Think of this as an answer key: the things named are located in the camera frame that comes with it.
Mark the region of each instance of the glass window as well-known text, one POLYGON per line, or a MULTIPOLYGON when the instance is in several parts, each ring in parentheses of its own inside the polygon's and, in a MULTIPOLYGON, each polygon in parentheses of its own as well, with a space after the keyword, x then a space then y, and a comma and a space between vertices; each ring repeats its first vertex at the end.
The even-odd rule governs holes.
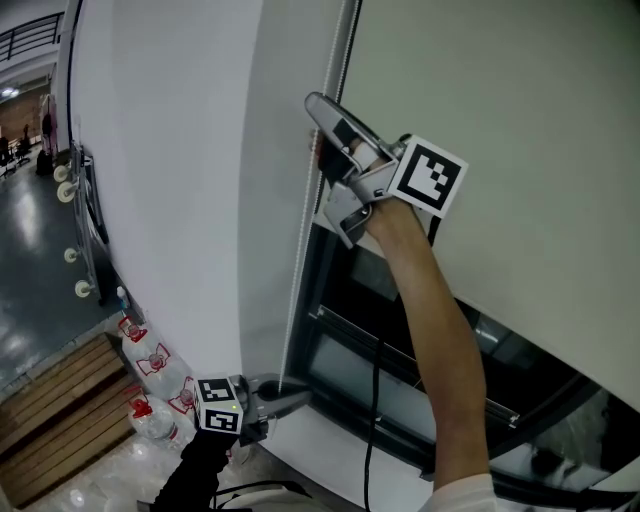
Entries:
POLYGON ((600 390, 563 420, 491 461, 493 469, 581 491, 640 456, 640 413, 600 390))
MULTIPOLYGON (((371 407, 373 364, 327 334, 322 334, 309 373, 359 405, 371 407)), ((436 425, 431 403, 417 389, 380 371, 378 413, 416 437, 433 442, 436 425)))
MULTIPOLYGON (((414 359, 404 305, 385 259, 338 246, 320 305, 414 359)), ((475 333, 487 376, 488 398, 524 417, 576 375, 568 365, 507 326, 458 301, 475 333)))

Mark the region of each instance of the human arm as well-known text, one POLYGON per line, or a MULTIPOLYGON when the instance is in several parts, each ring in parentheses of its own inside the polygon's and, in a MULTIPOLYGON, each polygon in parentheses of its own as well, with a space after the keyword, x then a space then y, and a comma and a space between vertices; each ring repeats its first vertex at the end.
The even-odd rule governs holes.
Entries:
POLYGON ((436 420, 435 489, 488 473, 480 353, 422 226, 411 207, 394 198, 375 205, 367 230, 387 258, 402 297, 436 420))

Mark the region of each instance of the black cable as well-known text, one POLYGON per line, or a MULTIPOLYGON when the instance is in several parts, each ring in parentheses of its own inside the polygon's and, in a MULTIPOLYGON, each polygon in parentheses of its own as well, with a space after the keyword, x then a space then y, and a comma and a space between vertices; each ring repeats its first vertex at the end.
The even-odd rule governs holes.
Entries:
POLYGON ((429 245, 433 247, 433 243, 436 241, 436 233, 438 232, 438 228, 440 227, 440 217, 436 217, 435 215, 431 217, 431 222, 429 223, 429 233, 427 233, 427 240, 429 240, 429 245))
POLYGON ((369 464, 371 464, 371 452, 373 451, 373 438, 376 433, 376 419, 378 416, 378 396, 380 394, 380 361, 382 359, 383 341, 378 341, 376 355, 373 359, 373 397, 371 399, 371 416, 369 418, 369 442, 367 444, 367 455, 364 459, 364 508, 371 512, 369 508, 369 464))

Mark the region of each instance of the metal rack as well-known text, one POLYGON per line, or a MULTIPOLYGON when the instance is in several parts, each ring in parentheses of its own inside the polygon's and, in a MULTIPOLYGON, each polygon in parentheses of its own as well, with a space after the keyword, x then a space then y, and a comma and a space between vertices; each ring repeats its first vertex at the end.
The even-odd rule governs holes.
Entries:
POLYGON ((87 274, 86 280, 76 283, 76 295, 85 298, 94 294, 99 302, 103 302, 105 293, 101 281, 104 280, 98 275, 96 263, 99 255, 96 250, 108 244, 109 238, 98 199, 93 157, 87 155, 80 144, 73 142, 70 164, 58 166, 54 178, 60 182, 58 199, 63 203, 73 203, 76 247, 67 248, 64 259, 73 263, 82 257, 87 274))
POLYGON ((40 46, 57 44, 63 17, 64 12, 57 12, 28 21, 0 34, 0 62, 40 46))

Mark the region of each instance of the person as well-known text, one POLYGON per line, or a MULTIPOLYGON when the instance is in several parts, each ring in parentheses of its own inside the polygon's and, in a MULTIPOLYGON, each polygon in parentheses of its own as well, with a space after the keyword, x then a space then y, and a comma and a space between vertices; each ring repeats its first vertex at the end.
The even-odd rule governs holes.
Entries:
POLYGON ((11 160, 11 153, 9 152, 9 139, 6 137, 0 137, 0 165, 6 166, 11 160))
POLYGON ((16 150, 16 156, 18 157, 18 163, 20 164, 29 161, 27 155, 29 154, 29 150, 31 149, 31 139, 29 139, 28 124, 24 126, 22 132, 24 133, 24 137, 20 139, 20 142, 18 143, 18 149, 16 150))
MULTIPOLYGON (((352 149, 359 143, 354 141, 352 149)), ((368 170, 384 163, 377 160, 368 170)), ((485 432, 486 384, 471 328, 438 268, 411 206, 396 198, 375 203, 366 229, 380 245, 404 302, 420 376, 436 421, 434 493, 422 510, 496 511, 485 432)), ((224 450, 234 441, 234 436, 198 431, 182 454, 183 463, 169 478, 152 510, 176 510, 178 506, 189 511, 208 510, 217 489, 216 481, 211 490, 211 474, 222 471, 227 463, 224 450), (209 471, 194 474, 189 469, 198 466, 208 466, 209 471), (191 491, 190 506, 180 492, 185 483, 191 491), (200 490, 197 495, 193 494, 195 489, 200 490)), ((229 501, 224 508, 256 512, 327 510, 291 490, 254 492, 229 501)), ((397 510, 402 510, 401 503, 397 510)))

